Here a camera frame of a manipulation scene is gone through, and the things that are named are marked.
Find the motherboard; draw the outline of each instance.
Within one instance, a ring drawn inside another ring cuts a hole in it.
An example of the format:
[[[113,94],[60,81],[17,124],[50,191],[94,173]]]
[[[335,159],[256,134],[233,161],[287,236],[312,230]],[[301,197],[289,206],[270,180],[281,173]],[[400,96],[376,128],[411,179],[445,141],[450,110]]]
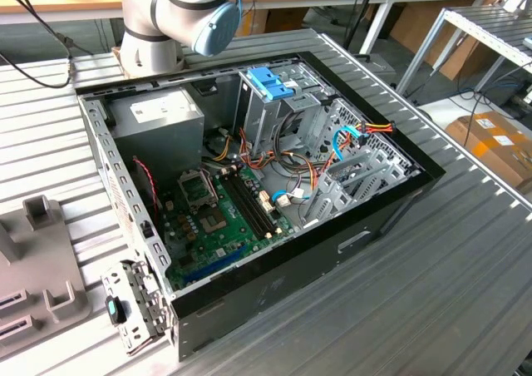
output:
[[[265,194],[247,167],[225,175],[185,172],[174,190],[159,193],[161,234],[176,265],[168,270],[170,282],[184,288],[293,233]]]

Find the chip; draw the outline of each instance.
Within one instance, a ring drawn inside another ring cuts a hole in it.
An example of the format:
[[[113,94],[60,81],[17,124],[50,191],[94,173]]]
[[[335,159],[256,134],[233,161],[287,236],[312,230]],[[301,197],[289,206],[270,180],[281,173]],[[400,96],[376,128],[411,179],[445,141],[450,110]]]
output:
[[[205,233],[213,233],[215,230],[227,226],[224,214],[219,208],[207,208],[199,213],[199,222]]]

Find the blue pcie slot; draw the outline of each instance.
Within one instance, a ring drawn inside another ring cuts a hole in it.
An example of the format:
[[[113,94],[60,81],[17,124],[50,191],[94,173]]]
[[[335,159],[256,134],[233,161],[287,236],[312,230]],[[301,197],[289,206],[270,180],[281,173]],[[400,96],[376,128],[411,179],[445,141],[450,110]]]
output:
[[[195,270],[194,272],[183,276],[183,280],[185,281],[185,283],[189,283],[193,280],[203,279],[205,276],[213,274],[217,270],[221,270],[230,263],[235,262],[242,255],[242,252],[244,251],[245,247],[246,245],[243,245],[236,251],[233,251],[231,254],[227,254],[224,258],[220,258],[212,264],[208,264],[207,266],[204,266],[199,270]]]

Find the slotted aluminum surface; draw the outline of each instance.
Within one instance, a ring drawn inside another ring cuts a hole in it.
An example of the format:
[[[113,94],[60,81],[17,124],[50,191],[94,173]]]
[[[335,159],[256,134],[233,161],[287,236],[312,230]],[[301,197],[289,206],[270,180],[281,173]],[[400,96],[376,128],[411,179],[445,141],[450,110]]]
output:
[[[445,20],[467,32],[487,47],[532,72],[532,50],[523,44],[532,37],[532,12],[517,17],[500,6],[452,7]]]
[[[311,30],[233,41],[192,67],[308,50],[446,168],[386,238],[179,364],[166,339],[129,358],[100,274],[126,242],[96,173],[71,87],[41,89],[0,67],[0,211],[59,200],[90,318],[0,364],[0,374],[510,375],[532,347],[530,208],[427,126],[392,91]],[[27,64],[48,82],[60,62]],[[76,84],[122,78],[112,55],[79,57]]]

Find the open computer tower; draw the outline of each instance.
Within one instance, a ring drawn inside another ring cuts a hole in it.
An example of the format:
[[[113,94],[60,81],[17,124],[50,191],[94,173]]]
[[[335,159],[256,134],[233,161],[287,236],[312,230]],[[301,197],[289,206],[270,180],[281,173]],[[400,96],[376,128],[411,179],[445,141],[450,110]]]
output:
[[[444,171],[308,52],[77,90],[134,258],[126,352],[187,358],[386,234]]]

